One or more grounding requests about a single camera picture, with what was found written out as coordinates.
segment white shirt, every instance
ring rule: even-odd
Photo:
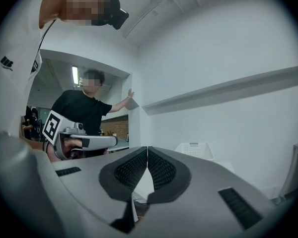
[[[42,59],[39,16],[42,0],[19,0],[0,26],[0,132],[18,137],[20,117]],[[34,61],[37,69],[31,73]]]

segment ceiling light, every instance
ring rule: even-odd
[[[78,85],[78,68],[72,67],[74,84]]]

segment black and white square marker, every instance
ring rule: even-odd
[[[44,128],[44,133],[46,134],[47,137],[49,137],[49,139],[51,141],[54,141],[54,137],[57,136],[57,128],[59,126],[60,123],[60,119],[57,118],[55,115],[50,114],[47,122],[46,122],[46,126]]]

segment white basket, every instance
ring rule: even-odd
[[[208,161],[214,160],[213,153],[207,143],[181,143],[175,151]]]

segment outstretched arm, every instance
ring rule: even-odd
[[[123,101],[121,101],[120,103],[113,105],[113,107],[111,108],[109,113],[114,113],[114,112],[120,111],[123,107],[125,107],[130,102],[130,100],[133,98],[133,96],[134,96],[134,93],[131,91],[131,89],[129,89],[128,97],[126,99],[124,99]]]

